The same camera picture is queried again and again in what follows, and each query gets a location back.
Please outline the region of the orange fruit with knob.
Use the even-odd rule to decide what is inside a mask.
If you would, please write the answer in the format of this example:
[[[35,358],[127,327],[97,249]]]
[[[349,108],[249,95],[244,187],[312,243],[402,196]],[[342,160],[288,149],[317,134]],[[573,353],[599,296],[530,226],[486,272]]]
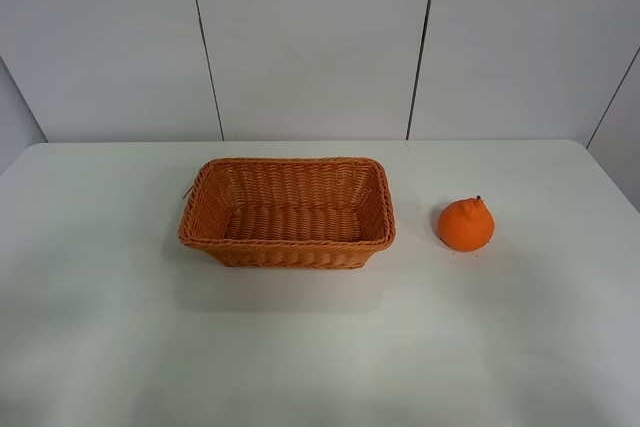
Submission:
[[[495,221],[481,196],[454,201],[439,214],[438,238],[450,249],[472,252],[488,244]]]

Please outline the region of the orange woven rectangular basket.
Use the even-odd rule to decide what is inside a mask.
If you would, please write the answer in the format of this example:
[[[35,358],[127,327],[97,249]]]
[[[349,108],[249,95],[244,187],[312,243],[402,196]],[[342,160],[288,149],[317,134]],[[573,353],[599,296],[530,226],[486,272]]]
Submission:
[[[224,266],[326,270],[364,266],[395,233],[385,170],[364,157],[211,160],[178,231]]]

